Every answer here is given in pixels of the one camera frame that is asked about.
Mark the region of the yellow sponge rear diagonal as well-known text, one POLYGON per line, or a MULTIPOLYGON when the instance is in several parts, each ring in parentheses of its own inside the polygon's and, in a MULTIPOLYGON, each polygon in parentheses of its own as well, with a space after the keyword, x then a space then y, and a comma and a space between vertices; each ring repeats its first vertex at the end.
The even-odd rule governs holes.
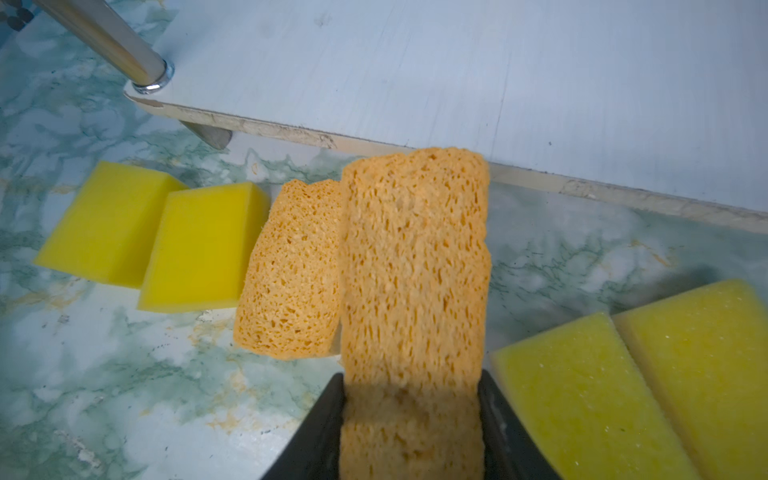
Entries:
POLYGON ((613 318, 706 479, 767 476, 767 309, 726 280, 613 318))

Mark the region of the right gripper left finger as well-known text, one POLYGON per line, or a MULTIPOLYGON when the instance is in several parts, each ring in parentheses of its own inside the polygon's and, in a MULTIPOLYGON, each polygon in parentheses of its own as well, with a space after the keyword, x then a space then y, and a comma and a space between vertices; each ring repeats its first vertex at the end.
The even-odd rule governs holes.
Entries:
POLYGON ((263 480, 338 480, 344 376, 334 374, 263 480))

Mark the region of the yellow sponge front diagonal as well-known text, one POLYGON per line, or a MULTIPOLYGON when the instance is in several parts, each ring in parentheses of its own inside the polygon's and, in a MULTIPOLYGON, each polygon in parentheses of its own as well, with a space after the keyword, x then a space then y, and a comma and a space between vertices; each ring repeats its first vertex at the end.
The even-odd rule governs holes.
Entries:
POLYGON ((562 478, 698 478, 607 314, 541 332, 490 359, 512 409, 562 478))

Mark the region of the yellow sponge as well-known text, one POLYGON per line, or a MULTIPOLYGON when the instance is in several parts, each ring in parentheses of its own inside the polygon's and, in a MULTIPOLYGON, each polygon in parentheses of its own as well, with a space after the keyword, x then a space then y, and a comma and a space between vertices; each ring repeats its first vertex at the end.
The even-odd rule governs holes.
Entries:
POLYGON ((252 182, 169 194, 137 308, 180 313, 236 306, 269 209, 269 195, 252 182))
POLYGON ((34 263, 90 281, 138 289, 166 197, 186 188, 164 172, 101 161, 34 263))

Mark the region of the orange sponge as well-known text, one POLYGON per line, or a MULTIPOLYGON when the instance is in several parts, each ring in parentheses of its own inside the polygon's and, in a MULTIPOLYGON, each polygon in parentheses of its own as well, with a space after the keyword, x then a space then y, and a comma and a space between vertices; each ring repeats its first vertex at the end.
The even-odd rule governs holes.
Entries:
POLYGON ((278 360, 339 353, 340 183, 284 184, 250 255, 237 346, 278 360))
POLYGON ((484 475, 489 184, 484 158, 457 148, 343 170, 343 479, 484 475))

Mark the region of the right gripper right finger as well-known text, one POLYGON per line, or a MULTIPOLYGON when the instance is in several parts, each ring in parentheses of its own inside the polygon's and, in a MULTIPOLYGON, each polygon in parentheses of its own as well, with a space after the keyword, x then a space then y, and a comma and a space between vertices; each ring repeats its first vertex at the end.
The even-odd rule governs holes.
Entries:
POLYGON ((560 480, 488 370, 478 384, 485 480, 560 480))

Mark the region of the white two-tier shelf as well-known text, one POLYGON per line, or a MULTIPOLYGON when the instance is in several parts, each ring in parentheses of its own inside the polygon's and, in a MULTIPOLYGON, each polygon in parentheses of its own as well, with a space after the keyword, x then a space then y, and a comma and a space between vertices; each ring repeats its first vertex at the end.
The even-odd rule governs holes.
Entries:
POLYGON ((767 230, 763 1, 186 1, 154 44, 102 1, 42 8, 217 149, 461 147, 500 182, 767 230))

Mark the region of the yellow sponge diagonal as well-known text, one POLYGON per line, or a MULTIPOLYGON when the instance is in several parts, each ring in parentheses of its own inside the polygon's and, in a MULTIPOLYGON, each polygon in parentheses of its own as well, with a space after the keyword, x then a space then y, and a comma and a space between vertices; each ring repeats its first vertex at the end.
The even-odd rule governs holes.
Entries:
POLYGON ((698 478, 607 314, 541 332, 490 359, 512 409, 562 478, 698 478))
POLYGON ((706 479, 767 476, 767 309, 726 280, 613 318, 706 479))

